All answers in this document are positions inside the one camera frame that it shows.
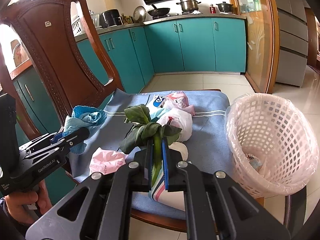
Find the human hand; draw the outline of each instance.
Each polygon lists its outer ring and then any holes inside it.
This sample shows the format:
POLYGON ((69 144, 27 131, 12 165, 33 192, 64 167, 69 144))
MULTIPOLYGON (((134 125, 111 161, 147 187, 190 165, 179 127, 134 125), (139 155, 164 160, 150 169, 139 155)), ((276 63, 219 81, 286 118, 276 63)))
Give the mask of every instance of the human hand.
POLYGON ((4 197, 9 214, 18 222, 24 224, 32 224, 35 222, 22 205, 37 203, 41 214, 46 213, 50 208, 52 208, 44 180, 42 180, 38 185, 38 193, 35 191, 13 192, 4 197))

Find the red bottle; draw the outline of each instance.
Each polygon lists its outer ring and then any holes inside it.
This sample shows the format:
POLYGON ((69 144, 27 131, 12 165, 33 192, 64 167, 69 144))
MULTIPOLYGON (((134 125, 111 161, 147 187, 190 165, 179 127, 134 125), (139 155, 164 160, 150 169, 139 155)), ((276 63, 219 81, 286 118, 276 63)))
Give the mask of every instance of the red bottle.
POLYGON ((210 4, 210 13, 216 13, 216 8, 213 6, 213 4, 210 4))

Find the silver screw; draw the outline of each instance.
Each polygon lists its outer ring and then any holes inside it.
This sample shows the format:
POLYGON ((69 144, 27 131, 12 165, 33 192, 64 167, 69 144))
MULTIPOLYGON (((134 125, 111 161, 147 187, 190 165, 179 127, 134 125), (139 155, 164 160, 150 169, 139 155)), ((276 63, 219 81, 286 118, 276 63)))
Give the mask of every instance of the silver screw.
POLYGON ((135 169, 138 167, 139 167, 139 163, 137 163, 137 162, 130 162, 129 163, 129 168, 131 168, 131 169, 135 169))
POLYGON ((216 172, 216 177, 218 179, 224 179, 226 177, 226 173, 224 171, 217 171, 216 172))
POLYGON ((185 162, 185 161, 181 161, 181 162, 178 162, 178 167, 179 168, 185 168, 188 166, 188 163, 185 162))
POLYGON ((92 179, 100 179, 102 177, 102 174, 100 172, 94 172, 91 175, 92 179))

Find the tile floor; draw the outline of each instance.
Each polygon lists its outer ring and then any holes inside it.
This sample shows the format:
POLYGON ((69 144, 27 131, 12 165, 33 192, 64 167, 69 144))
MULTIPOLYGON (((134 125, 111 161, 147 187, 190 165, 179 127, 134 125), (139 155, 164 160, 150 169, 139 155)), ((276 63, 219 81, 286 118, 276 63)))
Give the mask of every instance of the tile floor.
MULTIPOLYGON (((220 89, 228 96, 230 103, 245 93, 254 92, 244 76, 230 74, 157 75, 142 92, 202 89, 220 89)), ((320 76, 307 67, 304 83, 301 88, 276 84, 274 94, 291 100, 305 114, 312 124, 317 140, 320 142, 320 76)), ((307 185, 307 195, 305 220, 308 219, 320 198, 320 170, 313 175, 307 185)), ((265 208, 283 223, 284 196, 266 198, 265 208)), ((131 219, 129 239, 186 240, 187 234, 155 227, 136 219, 131 219)))

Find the sleeve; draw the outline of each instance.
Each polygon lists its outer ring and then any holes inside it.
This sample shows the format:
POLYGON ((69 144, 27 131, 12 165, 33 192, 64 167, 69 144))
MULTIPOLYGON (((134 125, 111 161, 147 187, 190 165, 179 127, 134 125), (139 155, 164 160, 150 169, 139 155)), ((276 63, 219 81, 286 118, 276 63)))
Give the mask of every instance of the sleeve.
POLYGON ((10 222, 15 226, 15 228, 23 235, 26 235, 26 232, 30 225, 19 223, 17 220, 15 220, 8 212, 7 204, 5 202, 4 198, 0 199, 0 207, 3 209, 6 216, 10 219, 10 222))

